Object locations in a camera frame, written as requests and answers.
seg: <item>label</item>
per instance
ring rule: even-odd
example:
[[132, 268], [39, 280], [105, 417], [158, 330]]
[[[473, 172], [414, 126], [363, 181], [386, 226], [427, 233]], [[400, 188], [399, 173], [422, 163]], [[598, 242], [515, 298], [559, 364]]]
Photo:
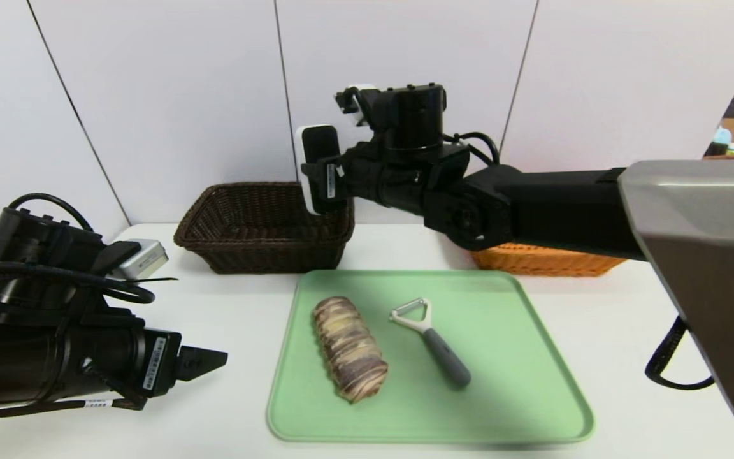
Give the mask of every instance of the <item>label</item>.
[[111, 400], [84, 400], [85, 409], [105, 409], [111, 406]]
[[332, 200], [336, 197], [336, 166], [327, 165], [327, 198]]
[[161, 358], [163, 358], [163, 349], [166, 348], [166, 338], [157, 337], [155, 346], [152, 347], [152, 358], [149, 360], [149, 367], [146, 368], [146, 377], [143, 378], [143, 389], [152, 390], [157, 379], [157, 370], [161, 366]]

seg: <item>green tray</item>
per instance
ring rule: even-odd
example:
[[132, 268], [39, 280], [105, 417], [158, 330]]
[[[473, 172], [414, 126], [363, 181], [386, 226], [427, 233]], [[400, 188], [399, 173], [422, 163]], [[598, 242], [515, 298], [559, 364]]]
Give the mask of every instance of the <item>green tray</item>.
[[[337, 295], [356, 305], [389, 364], [378, 395], [354, 405], [337, 395], [312, 324], [317, 303]], [[389, 320], [419, 296], [472, 374], [463, 390], [452, 389], [420, 334]], [[284, 441], [534, 445], [583, 441], [594, 416], [512, 276], [332, 270], [299, 280], [268, 426]]]

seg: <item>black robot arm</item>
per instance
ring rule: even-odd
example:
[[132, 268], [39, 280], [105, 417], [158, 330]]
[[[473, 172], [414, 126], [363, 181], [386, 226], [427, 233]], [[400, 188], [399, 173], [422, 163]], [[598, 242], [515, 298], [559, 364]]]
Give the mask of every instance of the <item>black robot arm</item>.
[[[349, 87], [336, 101], [373, 138], [339, 156], [335, 128], [300, 128], [312, 212], [366, 198], [421, 215], [426, 227], [469, 250], [516, 242], [645, 259], [618, 188], [622, 169], [524, 173], [500, 165], [487, 136], [443, 134], [446, 96], [437, 84]], [[469, 137], [483, 139], [492, 159], [463, 142]], [[472, 154], [487, 168], [464, 177]]]

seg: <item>white wall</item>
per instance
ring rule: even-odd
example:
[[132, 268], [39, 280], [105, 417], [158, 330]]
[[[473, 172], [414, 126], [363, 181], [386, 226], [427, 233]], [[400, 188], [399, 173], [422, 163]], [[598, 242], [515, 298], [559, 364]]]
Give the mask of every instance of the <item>white wall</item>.
[[[64, 95], [24, 0], [0, 0], [0, 211], [45, 192], [78, 207], [113, 238], [126, 219]], [[69, 217], [51, 205], [34, 213]]]
[[504, 155], [525, 171], [698, 159], [734, 93], [734, 0], [540, 0]]
[[296, 180], [268, 0], [32, 0], [130, 221], [207, 186]]
[[[534, 6], [534, 0], [277, 0], [294, 128], [332, 124], [344, 149], [371, 133], [342, 116], [337, 91], [348, 84], [439, 82], [448, 95], [448, 133], [483, 131], [499, 141]], [[420, 221], [369, 201], [357, 206], [363, 223]]]

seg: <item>gray handle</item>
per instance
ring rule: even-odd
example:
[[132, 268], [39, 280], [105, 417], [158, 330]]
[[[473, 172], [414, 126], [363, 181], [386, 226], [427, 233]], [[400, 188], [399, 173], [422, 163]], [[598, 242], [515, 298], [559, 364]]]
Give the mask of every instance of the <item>gray handle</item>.
[[465, 387], [471, 381], [471, 373], [466, 365], [461, 362], [460, 358], [452, 352], [452, 348], [446, 344], [434, 328], [430, 328], [423, 332], [423, 340], [429, 346], [432, 354], [438, 360], [438, 364], [443, 371], [452, 378], [457, 387]]

